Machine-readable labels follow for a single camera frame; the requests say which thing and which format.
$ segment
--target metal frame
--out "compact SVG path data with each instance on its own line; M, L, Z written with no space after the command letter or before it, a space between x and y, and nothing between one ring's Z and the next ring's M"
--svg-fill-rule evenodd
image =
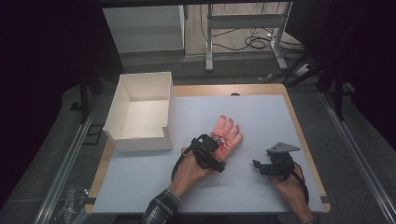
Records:
M99 100L99 96L92 97L92 102L90 106L91 112L87 117L87 121L79 126L75 139L73 140L72 145L68 149L64 161L62 162L57 175L55 176L51 186L49 187L49 192L47 193L46 198L44 199L40 209L38 210L35 221L33 222L34 224L45 224L50 222L53 210L55 209L56 203L61 196L67 177L69 177L76 157L84 141L85 135L87 134L94 114L96 113L96 107L99 104Z
M207 5L207 40L206 40L206 71L213 71L212 30L216 29L248 29L278 28L275 41L271 48L281 70L288 69L280 51L279 43L289 16L291 2L288 2L281 14L257 15L212 15L212 5Z
M361 152L361 148L356 143L352 134L350 133L347 125L338 118L338 116L333 111L333 104L331 97L323 92L319 93L319 96L322 98L327 111L334 122L337 131L340 133L341 137L346 144L346 148L348 149L350 156L356 163L359 171L361 172L361 176L366 182L367 187L372 192L376 202L378 203L379 208L387 219L388 223L396 223L396 207L392 202L392 199L388 195L386 189L382 185L382 183L376 178L376 175L372 168L370 167L367 160L364 158L363 153Z

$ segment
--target cable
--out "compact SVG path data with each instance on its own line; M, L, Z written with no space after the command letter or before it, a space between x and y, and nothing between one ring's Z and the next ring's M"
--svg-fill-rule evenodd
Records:
M177 162L172 170L172 175L171 175L171 180L175 177L175 174L177 172L178 166L181 164L181 162L184 160L186 155L192 150L192 145L190 145L183 153L181 153L180 157L177 159Z
M265 3L264 3L265 4ZM254 6L254 8L256 8L259 5L259 3L256 3L256 5ZM250 10L250 14L254 11L254 8Z
M307 52L305 52L305 53L303 54L303 56L301 56L301 57L293 64L293 66L290 68L290 71L294 71L294 69L297 67L297 65L299 65L299 64L301 63L301 61L302 61L306 56L308 56L308 53L307 53ZM283 85L286 84L286 82L288 81L289 76L290 76L290 72L288 72L287 74L285 74L285 79L283 79L283 82L282 82Z
M280 5L280 2L277 3L276 13L277 13L277 10L279 9L279 5Z
M265 30L266 32L268 32L268 33L273 33L274 32L274 28L272 29L272 31L269 31L268 29L266 29L266 28L262 28L263 30ZM286 41L283 41L283 40L280 40L280 42L281 43L284 43L284 44L288 44L288 45L299 45L299 46L303 46L303 44L301 44L301 43L290 43L290 42L286 42Z
M262 5L261 13L263 13L263 12L265 11L265 9L266 9L267 6L268 6L268 4L265 4L265 3ZM204 32L203 19L202 19L202 5L200 5L200 19L201 19L201 31L202 31L202 35L203 35L205 41L207 42L207 39L206 39L206 36L205 36L205 32ZM239 30L239 29L233 29L233 30L230 30L230 31L221 33L221 34L217 34L217 35L212 35L212 34L211 34L211 36L216 37L216 36L220 36L220 35L226 35L226 34L229 34L229 33L231 33L231 32L237 31L237 30ZM246 49L246 48L248 48L248 47L252 47L253 49L265 49L265 48L271 43L272 37L271 37L270 39L268 39L268 38L265 38L265 37L255 36L255 35L256 35L256 33L255 33L256 30L257 30L257 28L255 28L253 32L250 31L250 36L248 36L247 38L245 38L245 46L242 47L242 48L240 48L240 49L228 48L228 47L223 46L223 45L221 45L221 44L212 44L212 45L213 45L213 46L218 46L218 47L221 47L221 48L224 48L224 49L228 49L228 50L233 50L233 51L238 51L238 50Z

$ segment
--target metal stand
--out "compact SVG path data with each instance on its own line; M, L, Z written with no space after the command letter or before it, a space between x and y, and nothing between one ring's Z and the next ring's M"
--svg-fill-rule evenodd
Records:
M90 73L84 72L81 75L81 79L79 81L81 105L78 105L78 102L74 102L70 108L70 111L81 110L80 124L85 123L90 112L88 108L88 87L90 87L93 95L100 95L103 92L102 84L100 83L98 76L96 76L93 71L90 71Z
M279 51L279 43L289 16L291 3L285 5L282 14L257 15L212 15L212 5L207 5L207 41L206 41L206 71L213 71L212 30L216 29L250 29L250 28L278 28L275 41L271 48L276 56L280 69L288 69Z

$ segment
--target pink robotic hand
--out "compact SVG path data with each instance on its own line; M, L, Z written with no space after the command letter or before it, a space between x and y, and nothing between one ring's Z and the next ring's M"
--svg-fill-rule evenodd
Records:
M214 152L218 161L226 161L238 149L243 135L239 132L239 126L233 126L233 119L221 115L213 129L213 137L218 141L219 148Z

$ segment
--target human hand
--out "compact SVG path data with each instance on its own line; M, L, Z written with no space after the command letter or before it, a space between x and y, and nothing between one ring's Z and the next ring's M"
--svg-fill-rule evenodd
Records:
M299 164L295 163L294 172L301 178L304 179L302 168ZM270 180L276 186L277 191L283 196L283 198L288 202L291 210L300 223L306 223L314 220L311 209L305 202L305 196L303 188L300 182L294 175L289 175L289 177L282 181L276 176L268 176Z
M183 147L181 153L184 153L185 150L186 148ZM190 188L213 172L208 168L201 168L190 151L178 166L175 177L168 188L181 198Z

